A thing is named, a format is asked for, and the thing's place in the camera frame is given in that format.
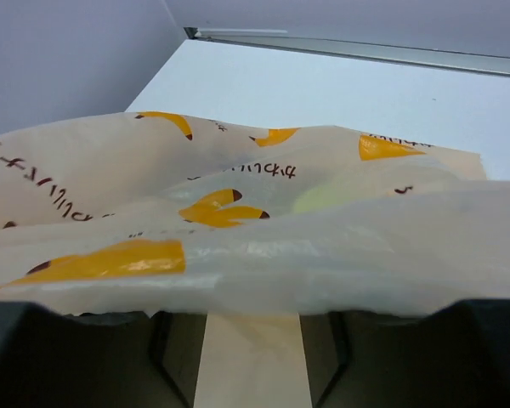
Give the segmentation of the translucent banana-print plastic bag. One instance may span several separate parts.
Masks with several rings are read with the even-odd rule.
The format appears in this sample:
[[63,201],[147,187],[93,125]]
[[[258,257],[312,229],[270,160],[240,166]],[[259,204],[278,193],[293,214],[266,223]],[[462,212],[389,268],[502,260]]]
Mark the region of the translucent banana-print plastic bag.
[[[293,213],[319,184],[343,205]],[[510,181],[477,153],[160,111],[0,135],[0,302],[172,315],[191,407],[314,407],[300,318],[510,300]]]

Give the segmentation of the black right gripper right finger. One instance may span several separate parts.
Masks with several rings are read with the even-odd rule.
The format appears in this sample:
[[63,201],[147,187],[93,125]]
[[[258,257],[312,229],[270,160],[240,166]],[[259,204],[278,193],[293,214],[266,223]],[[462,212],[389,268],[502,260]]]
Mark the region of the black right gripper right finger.
[[510,407],[510,300],[300,318],[314,407]]

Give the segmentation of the green fake pear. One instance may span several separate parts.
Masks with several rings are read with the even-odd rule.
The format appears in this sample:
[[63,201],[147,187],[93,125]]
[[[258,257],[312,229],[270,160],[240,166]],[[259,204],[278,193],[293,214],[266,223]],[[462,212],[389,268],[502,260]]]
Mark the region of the green fake pear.
[[343,205],[355,198],[353,191],[338,182],[328,182],[302,193],[293,203],[293,213],[306,213]]

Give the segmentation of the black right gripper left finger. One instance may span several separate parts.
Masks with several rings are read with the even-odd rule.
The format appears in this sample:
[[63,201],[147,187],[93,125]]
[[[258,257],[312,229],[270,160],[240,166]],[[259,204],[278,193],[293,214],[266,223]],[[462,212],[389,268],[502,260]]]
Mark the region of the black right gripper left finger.
[[0,302],[0,407],[191,407],[165,363],[172,321]]

